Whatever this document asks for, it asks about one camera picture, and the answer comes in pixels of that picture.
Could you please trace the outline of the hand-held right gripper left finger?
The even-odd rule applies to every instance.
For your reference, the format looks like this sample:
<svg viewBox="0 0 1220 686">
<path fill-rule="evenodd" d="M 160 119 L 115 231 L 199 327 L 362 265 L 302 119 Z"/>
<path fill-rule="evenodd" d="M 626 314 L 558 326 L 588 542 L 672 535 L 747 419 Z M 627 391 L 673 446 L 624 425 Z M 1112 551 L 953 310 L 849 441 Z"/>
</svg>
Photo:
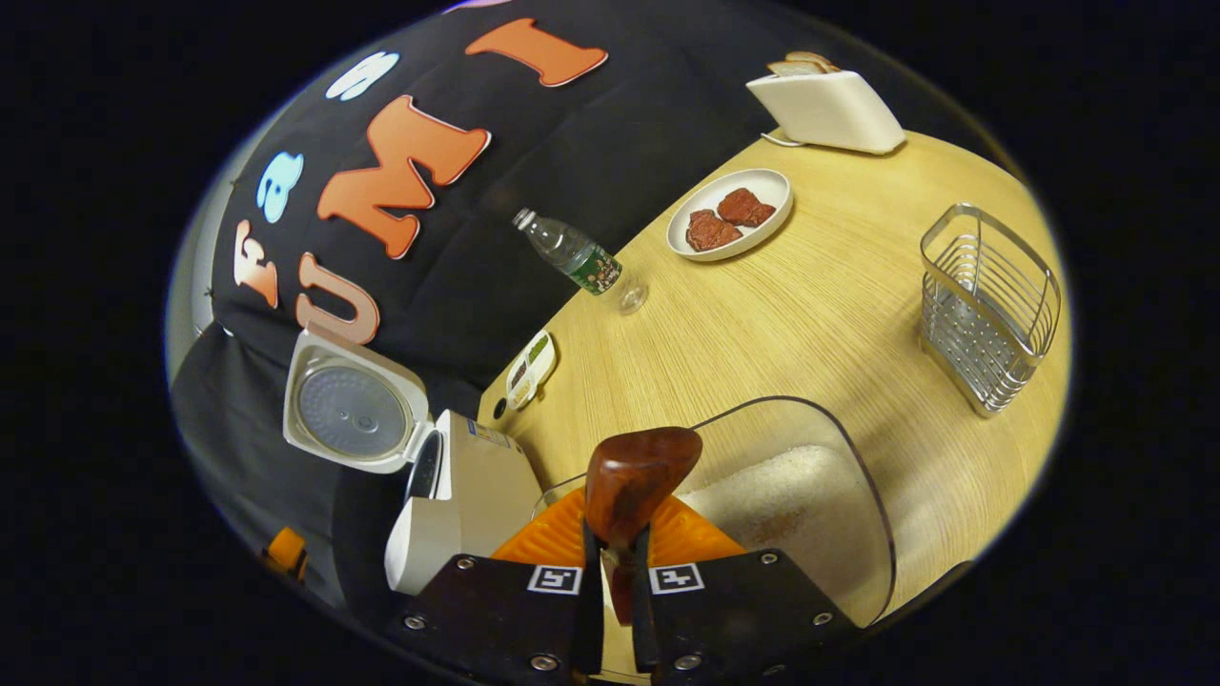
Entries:
<svg viewBox="0 0 1220 686">
<path fill-rule="evenodd" d="M 584 682 L 601 673 L 604 576 L 582 487 L 495 555 L 450 555 L 386 623 L 410 659 L 460 682 Z"/>
</svg>

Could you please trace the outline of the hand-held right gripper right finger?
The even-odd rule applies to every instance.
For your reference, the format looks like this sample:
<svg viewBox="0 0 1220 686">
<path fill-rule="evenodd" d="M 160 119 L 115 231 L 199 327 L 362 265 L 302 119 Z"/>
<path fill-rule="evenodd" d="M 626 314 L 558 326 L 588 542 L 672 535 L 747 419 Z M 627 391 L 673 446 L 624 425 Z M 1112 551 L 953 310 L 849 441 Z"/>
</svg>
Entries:
<svg viewBox="0 0 1220 686">
<path fill-rule="evenodd" d="M 784 551 L 745 551 L 675 496 L 634 563 L 634 665 L 653 680 L 793 680 L 863 642 Z"/>
</svg>

